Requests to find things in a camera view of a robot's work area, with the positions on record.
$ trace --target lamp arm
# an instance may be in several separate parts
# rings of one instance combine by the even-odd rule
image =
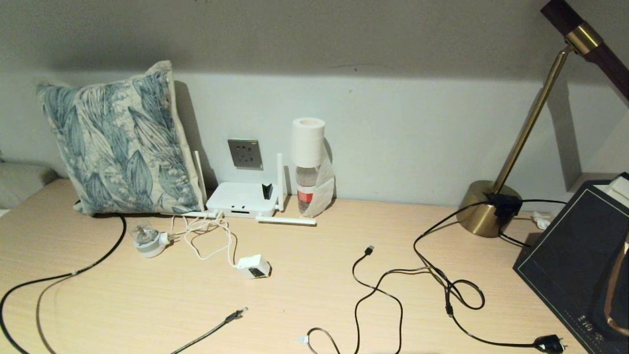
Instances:
[[[573,46],[577,54],[601,68],[620,93],[629,101],[629,70],[603,42],[594,28],[564,0],[551,0],[542,14]]]
[[[496,178],[496,182],[494,182],[494,187],[493,187],[494,193],[500,193],[500,190],[503,188],[504,182],[507,180],[507,177],[509,176],[511,169],[513,169],[513,165],[515,164],[515,161],[518,159],[518,156],[520,155],[520,152],[522,151],[522,148],[524,147],[524,143],[526,142],[528,136],[531,134],[531,130],[533,130],[533,126],[535,125],[535,122],[537,121],[537,117],[540,116],[540,112],[542,111],[542,108],[544,107],[544,103],[546,103],[546,99],[548,98],[548,94],[550,94],[550,90],[552,89],[552,86],[555,84],[555,80],[557,80],[557,77],[559,77],[561,68],[564,66],[565,60],[566,58],[568,58],[568,54],[570,54],[571,48],[572,47],[569,45],[568,47],[561,50],[557,54],[557,57],[555,58],[555,62],[553,62],[552,67],[550,68],[550,71],[548,72],[548,77],[546,78],[546,81],[544,82],[544,86],[542,87],[542,90],[539,96],[537,97],[537,100],[535,100],[533,109],[531,110],[531,113],[529,113],[528,117],[526,118],[526,121],[524,122],[524,126],[522,126],[522,131],[520,131],[520,135],[518,136],[518,139],[515,141],[515,144],[513,144],[513,147],[511,148],[511,152],[509,153],[507,160],[505,160],[503,168],[502,170],[500,170],[500,173],[498,174],[498,177]]]

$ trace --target white cable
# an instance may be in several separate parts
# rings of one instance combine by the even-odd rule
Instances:
[[[177,216],[173,215],[172,218],[170,219],[170,233],[172,233],[172,228],[175,227],[175,217]]]
[[[206,259],[212,257],[213,255],[215,255],[216,253],[219,253],[222,250],[226,249],[227,250],[227,262],[230,264],[230,266],[236,268],[236,266],[234,265],[234,262],[233,262],[233,260],[231,258],[231,245],[233,243],[231,230],[229,228],[229,223],[227,223],[227,220],[225,220],[223,218],[222,214],[217,215],[217,218],[214,219],[214,220],[208,220],[207,217],[203,217],[201,220],[199,220],[199,218],[195,218],[190,223],[188,223],[186,218],[184,218],[184,220],[186,222],[186,230],[180,231],[180,232],[176,232],[175,235],[184,234],[184,240],[186,241],[188,246],[190,246],[194,250],[194,252],[196,253],[197,258],[199,258],[200,260],[206,260]],[[195,245],[193,245],[193,243],[192,243],[193,240],[195,238],[197,238],[198,236],[201,236],[203,234],[206,234],[206,233],[214,230],[217,227],[220,227],[223,230],[225,230],[225,234],[227,235],[227,245],[217,249],[216,251],[210,253],[207,256],[201,256],[201,253],[199,252],[198,248],[195,247]],[[188,235],[190,233],[192,233],[192,232],[197,232],[197,231],[201,231],[202,233],[197,234],[192,239],[188,240]]]

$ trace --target desk lamp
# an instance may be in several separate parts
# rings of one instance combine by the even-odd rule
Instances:
[[[457,215],[457,219],[463,227],[479,236],[498,237],[499,231],[504,229],[516,214],[509,210],[501,210],[500,201],[506,201],[503,204],[508,204],[509,200],[521,200],[518,192],[506,186],[504,182],[520,155],[570,52],[575,52],[584,57],[586,61],[598,65],[618,88],[621,95],[629,101],[629,71],[603,42],[601,36],[594,31],[594,28],[585,22],[564,0],[551,0],[542,8],[541,12],[564,36],[567,46],[557,54],[543,88],[535,100],[533,109],[526,118],[520,135],[504,162],[496,181],[473,182],[463,198],[461,208],[474,203],[487,203],[469,207]]]

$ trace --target toilet paper roll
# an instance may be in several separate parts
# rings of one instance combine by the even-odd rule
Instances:
[[[325,122],[319,118],[292,121],[292,161],[296,166],[313,168],[323,160]]]

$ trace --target black cable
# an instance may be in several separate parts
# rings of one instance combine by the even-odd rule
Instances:
[[[567,204],[566,202],[562,202],[561,200],[552,200],[552,199],[523,199],[522,200],[522,203],[531,203],[531,202]]]
[[[563,202],[559,202],[559,201],[550,201],[550,200],[543,200],[543,199],[529,199],[527,200],[527,202],[555,202],[555,203],[563,203]],[[441,271],[439,268],[435,267],[432,263],[430,263],[418,250],[417,250],[417,242],[422,239],[423,237],[425,237],[427,234],[431,233],[434,229],[436,229],[439,225],[441,225],[442,223],[446,222],[449,218],[457,215],[458,213],[463,212],[464,210],[473,207],[475,205],[479,205],[479,204],[487,204],[487,202],[478,202],[478,203],[474,203],[474,204],[470,204],[466,207],[463,207],[461,209],[458,209],[457,211],[455,211],[454,213],[448,215],[446,218],[442,219],[440,222],[437,222],[435,225],[431,226],[428,230],[426,230],[424,233],[422,233],[421,235],[419,235],[416,239],[415,242],[413,243],[413,249],[415,251],[415,253],[419,256],[420,260],[422,262],[424,262],[424,264],[429,265],[432,270],[435,270],[437,272],[437,275],[443,280],[445,281],[446,285],[443,284],[443,282],[441,282],[436,274],[433,274],[433,277],[435,277],[435,279],[437,279],[437,281],[439,282],[439,284],[441,284],[442,286],[444,286],[444,290],[445,290],[445,310],[446,313],[448,314],[448,316],[450,316],[453,320],[454,323],[457,325],[457,327],[459,327],[459,329],[461,331],[463,331],[463,333],[467,334],[468,336],[474,338],[477,341],[486,343],[486,344],[490,344],[490,345],[497,345],[497,346],[508,346],[508,347],[517,347],[517,348],[537,348],[540,351],[545,351],[544,346],[540,345],[539,343],[540,340],[546,340],[549,337],[552,336],[545,336],[545,337],[539,337],[537,340],[535,340],[534,343],[500,343],[500,342],[494,342],[494,341],[488,341],[488,340],[484,340],[482,338],[479,338],[477,336],[474,336],[473,334],[469,333],[467,330],[465,330],[465,328],[463,328],[463,326],[461,326],[461,324],[457,321],[456,317],[454,316],[454,309],[452,307],[451,301],[450,301],[450,296],[454,294],[454,296],[459,300],[459,302],[461,302],[461,304],[463,304],[464,306],[466,306],[469,309],[472,310],[480,310],[485,306],[485,296],[481,290],[481,288],[478,287],[478,285],[470,282],[469,280],[464,280],[464,279],[459,279],[459,280],[455,280],[454,282],[451,282],[446,275],[444,274],[443,271]],[[471,306],[469,305],[465,299],[463,298],[463,296],[461,295],[461,293],[459,292],[458,288],[457,288],[457,284],[458,283],[463,283],[466,284],[470,287],[472,287],[479,295],[479,297],[481,298],[481,304],[479,306]]]
[[[43,334],[42,320],[41,320],[41,316],[40,316],[40,309],[42,308],[43,295],[50,288],[54,287],[55,285],[57,285],[57,284],[59,284],[61,282],[66,281],[66,280],[68,280],[68,279],[70,279],[70,278],[72,278],[74,276],[75,275],[71,275],[69,277],[62,278],[62,279],[59,279],[56,282],[50,284],[45,289],[43,289],[43,291],[40,293],[39,297],[37,298],[37,307],[35,309],[35,322],[37,323],[37,332],[39,333],[40,338],[42,339],[43,345],[46,347],[48,352],[50,352],[50,354],[57,354],[57,352],[50,346],[50,343],[48,343],[48,340],[46,339],[46,336]]]
[[[326,336],[328,336],[328,338],[329,338],[329,339],[330,339],[330,341],[332,342],[332,345],[334,346],[334,349],[336,349],[337,354],[341,354],[341,352],[338,350],[337,343],[334,341],[334,338],[332,338],[332,335],[330,335],[330,333],[328,333],[328,331],[326,331],[325,329],[323,329],[323,328],[319,328],[319,327],[311,328],[311,329],[308,331],[308,333],[306,333],[306,336],[307,336],[307,337],[310,337],[310,333],[312,333],[312,332],[314,332],[314,331],[321,331],[321,332],[324,332],[324,333],[325,333],[325,335],[326,335]],[[313,349],[313,347],[310,345],[310,340],[308,340],[308,341],[306,342],[306,344],[308,345],[308,349],[310,349],[310,351],[312,351],[314,354],[318,354],[318,353],[317,353],[317,352]]]
[[[546,200],[546,199],[528,199],[528,200],[523,200],[522,202],[548,202],[548,203],[562,203],[562,204],[566,204],[565,202],[561,202],[558,200]],[[472,310],[480,310],[485,306],[485,295],[483,294],[482,290],[478,287],[478,285],[474,284],[473,282],[470,282],[469,280],[465,280],[465,279],[459,279],[459,280],[455,280],[455,281],[450,281],[448,279],[448,277],[446,276],[446,274],[441,271],[439,268],[435,267],[430,261],[428,261],[427,258],[425,258],[418,250],[417,250],[417,242],[419,242],[420,239],[422,239],[423,237],[425,237],[426,235],[428,235],[431,232],[434,232],[435,229],[437,227],[439,227],[440,225],[442,225],[444,222],[448,221],[451,217],[456,216],[457,214],[467,210],[468,208],[472,208],[475,207],[477,205],[482,205],[482,204],[491,204],[491,202],[489,201],[484,201],[484,202],[477,202],[477,203],[473,203],[470,205],[467,205],[461,209],[458,209],[457,211],[455,211],[454,213],[448,215],[447,217],[443,218],[441,221],[437,222],[435,225],[431,226],[428,230],[426,230],[424,233],[422,233],[421,235],[419,235],[415,241],[413,242],[413,250],[415,251],[415,253],[417,254],[417,256],[420,258],[420,260],[422,261],[422,263],[424,263],[424,267],[421,268],[417,268],[417,269],[394,269],[394,270],[389,270],[387,272],[385,272],[384,274],[382,274],[382,276],[380,277],[380,279],[378,280],[378,283],[376,284],[375,287],[366,284],[364,282],[361,282],[355,275],[355,268],[358,265],[358,263],[360,263],[362,260],[365,259],[365,257],[367,257],[368,255],[371,254],[373,247],[370,246],[369,248],[367,248],[367,250],[365,250],[365,254],[363,256],[361,256],[356,262],[354,262],[353,266],[352,266],[352,276],[354,277],[354,279],[360,283],[361,285],[365,286],[365,287],[369,287],[372,289],[372,292],[370,292],[369,294],[367,294],[365,297],[361,298],[357,303],[356,306],[354,307],[354,320],[356,322],[356,331],[357,331],[357,343],[356,343],[356,350],[354,351],[354,354],[357,354],[360,348],[360,326],[359,326],[359,322],[358,322],[358,306],[360,305],[360,303],[362,301],[364,301],[365,299],[368,299],[370,296],[372,296],[376,291],[381,292],[391,298],[393,298],[399,305],[400,307],[400,320],[399,320],[399,344],[398,344],[398,350],[395,352],[396,354],[398,354],[401,350],[401,346],[402,346],[402,320],[403,320],[403,314],[404,314],[404,309],[402,307],[402,303],[399,301],[399,299],[383,290],[381,290],[380,284],[382,282],[382,280],[384,279],[385,276],[389,275],[389,274],[393,274],[393,273],[401,273],[401,274],[407,274],[407,275],[414,275],[414,274],[422,274],[422,273],[430,273],[433,278],[435,278],[435,280],[443,287],[444,289],[444,294],[445,294],[445,308],[446,308],[446,313],[448,314],[448,316],[450,316],[452,318],[452,320],[454,321],[454,323],[457,325],[457,327],[459,327],[459,329],[461,331],[463,331],[465,334],[467,334],[468,336],[474,338],[477,341],[486,343],[486,344],[490,344],[490,345],[497,345],[497,346],[507,346],[507,347],[515,347],[515,348],[536,348],[540,351],[543,351],[545,353],[562,353],[564,350],[564,346],[563,344],[561,344],[560,340],[557,338],[556,335],[552,335],[552,336],[543,336],[543,337],[539,337],[535,340],[535,342],[533,343],[501,343],[501,342],[494,342],[494,341],[488,341],[488,340],[484,340],[480,337],[474,336],[473,334],[469,333],[467,330],[465,330],[465,328],[463,328],[463,326],[458,322],[458,320],[456,319],[456,317],[454,316],[454,309],[452,307],[452,303],[450,300],[450,296],[454,295],[454,297],[459,300],[459,302],[464,305],[465,307],[467,307],[468,309],[472,309]],[[521,243],[520,241],[516,240],[516,239],[512,239],[511,237],[503,234],[502,232],[499,232],[499,236],[502,235],[504,237],[507,237],[507,239],[510,239],[511,241],[514,241],[518,244],[522,244],[524,246],[528,246],[529,245],[525,244],[525,243]],[[461,294],[461,292],[459,291],[459,289],[457,288],[457,284],[465,284],[467,286],[472,287],[472,289],[474,289],[479,298],[480,298],[480,305],[478,306],[473,306],[470,305],[463,297],[463,295]],[[340,351],[337,347],[336,342],[334,341],[334,339],[332,338],[332,335],[330,333],[328,333],[328,331],[326,331],[323,328],[311,328],[308,333],[307,336],[309,336],[312,332],[314,331],[322,331],[324,332],[327,337],[330,339],[330,341],[332,342],[334,348],[337,351],[337,354],[340,354]],[[308,344],[308,348],[314,353],[317,354],[317,352],[312,348],[312,346],[310,345],[310,342],[308,340],[307,342]]]
[[[363,256],[361,256],[356,262],[354,262],[353,266],[352,266],[352,276],[354,278],[354,280],[356,280],[356,282],[358,282],[359,284],[368,287],[370,289],[372,289],[372,291],[367,294],[366,296],[362,297],[360,300],[358,300],[358,302],[356,302],[356,306],[354,307],[354,321],[356,323],[356,333],[357,333],[357,339],[356,339],[356,349],[354,351],[354,354],[358,354],[359,350],[360,350],[360,325],[358,322],[358,306],[360,305],[361,302],[363,302],[364,300],[367,300],[369,297],[371,297],[372,295],[374,295],[376,292],[381,292],[384,295],[387,295],[389,297],[391,297],[392,299],[394,299],[399,306],[399,310],[400,310],[400,315],[399,315],[399,327],[398,327],[398,333],[399,333],[399,340],[398,340],[398,349],[395,351],[395,354],[398,354],[401,350],[402,350],[402,321],[404,318],[404,307],[402,306],[402,302],[400,302],[400,300],[385,292],[384,290],[380,289],[380,284],[382,283],[384,277],[386,277],[387,275],[390,274],[406,274],[406,275],[417,275],[417,274],[424,274],[427,273],[426,270],[430,269],[430,267],[421,267],[421,268],[416,268],[416,269],[392,269],[392,270],[388,270],[386,272],[384,272],[382,274],[382,276],[380,277],[380,279],[378,280],[378,283],[376,284],[376,286],[371,286],[369,284],[366,284],[362,281],[360,281],[355,274],[355,269],[356,266],[365,259],[365,257],[367,257],[368,255],[371,254],[371,251],[373,250],[373,246],[369,246],[369,248],[367,248],[365,250],[365,254]],[[319,327],[315,327],[315,328],[311,328],[308,333],[306,333],[306,336],[310,336],[310,334],[314,331],[322,331],[324,332],[328,338],[330,339],[330,341],[332,342],[332,345],[334,346],[334,348],[337,351],[337,354],[340,354],[340,350],[337,347],[336,342],[334,341],[334,338],[332,338],[332,335],[326,331],[323,328],[319,328]],[[310,351],[312,351],[314,354],[317,354],[317,352],[313,349],[313,347],[310,344],[310,341],[308,340],[307,342],[308,344],[308,348],[310,349]]]
[[[91,265],[89,265],[89,266],[87,266],[85,268],[81,268],[80,270],[73,271],[72,273],[66,273],[66,274],[62,274],[62,275],[57,275],[55,277],[48,277],[48,278],[42,278],[42,279],[37,279],[37,280],[31,280],[29,282],[25,282],[25,283],[16,285],[16,286],[11,288],[9,291],[7,291],[4,294],[4,296],[2,297],[2,301],[0,301],[0,327],[2,327],[2,332],[3,332],[4,336],[9,341],[9,343],[11,343],[11,345],[13,345],[13,348],[15,348],[17,351],[19,351],[22,354],[28,354],[28,352],[24,348],[22,348],[17,342],[15,342],[13,337],[11,337],[11,335],[9,334],[9,330],[7,329],[7,327],[6,327],[5,323],[4,323],[4,316],[3,316],[4,303],[6,302],[6,299],[9,297],[9,295],[11,295],[11,293],[14,292],[15,290],[18,290],[19,288],[25,287],[27,285],[40,283],[40,282],[46,282],[48,280],[54,280],[54,279],[59,279],[59,278],[71,277],[71,276],[74,276],[74,275],[81,274],[84,271],[90,270],[91,268],[93,268],[97,264],[99,264],[100,262],[104,261],[107,257],[109,257],[116,250],[116,248],[118,248],[118,246],[122,242],[122,239],[124,238],[125,233],[126,233],[126,220],[125,220],[125,217],[123,217],[120,214],[117,214],[117,216],[122,221],[122,232],[120,233],[120,237],[118,238],[118,241],[116,241],[116,244],[103,257],[101,257],[99,260],[97,260],[96,262],[92,263]]]
[[[193,344],[195,344],[195,343],[198,343],[199,341],[201,341],[201,340],[205,339],[205,337],[207,337],[207,336],[211,335],[212,333],[214,333],[214,332],[218,331],[218,330],[219,330],[219,329],[221,329],[221,327],[223,327],[224,325],[226,325],[226,324],[228,324],[228,323],[232,322],[232,321],[233,321],[233,320],[235,320],[235,319],[239,319],[239,318],[241,318],[241,317],[242,317],[242,314],[243,314],[246,310],[247,310],[247,308],[246,308],[246,307],[243,307],[242,309],[240,309],[240,310],[237,310],[237,311],[233,312],[232,314],[230,314],[229,316],[227,316],[223,322],[219,323],[219,324],[218,324],[218,326],[216,326],[216,327],[214,327],[214,328],[210,329],[210,330],[209,330],[206,334],[204,334],[204,335],[200,336],[199,338],[197,338],[197,339],[195,339],[195,340],[191,341],[190,343],[188,343],[188,344],[186,344],[186,345],[182,346],[181,348],[177,349],[176,351],[173,351],[171,354],[178,354],[178,353],[180,353],[180,352],[184,351],[186,348],[190,347],[191,345],[193,345]]]
[[[498,236],[500,236],[500,238],[502,238],[502,239],[506,239],[505,241],[510,241],[512,243],[515,243],[516,245],[518,245],[520,247],[531,247],[531,245],[529,245],[527,243],[524,243],[522,241],[518,241],[518,240],[514,239],[513,237],[507,236],[502,231],[498,231]]]

